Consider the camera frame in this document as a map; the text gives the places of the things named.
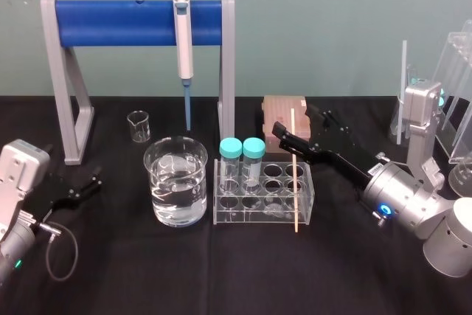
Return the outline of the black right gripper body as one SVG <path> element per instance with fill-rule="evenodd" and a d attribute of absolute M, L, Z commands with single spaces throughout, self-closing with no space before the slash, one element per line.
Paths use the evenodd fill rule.
<path fill-rule="evenodd" d="M 314 164 L 325 163 L 365 190 L 372 176 L 373 155 L 356 144 L 346 131 L 328 119 L 310 120 L 310 148 Z"/>

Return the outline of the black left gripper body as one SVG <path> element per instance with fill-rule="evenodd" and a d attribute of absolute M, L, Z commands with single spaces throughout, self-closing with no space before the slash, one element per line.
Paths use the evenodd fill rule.
<path fill-rule="evenodd" d="M 25 198 L 24 211 L 37 223 L 44 222 L 55 210 L 72 207 L 73 197 L 73 186 L 65 178 L 49 173 Z"/>

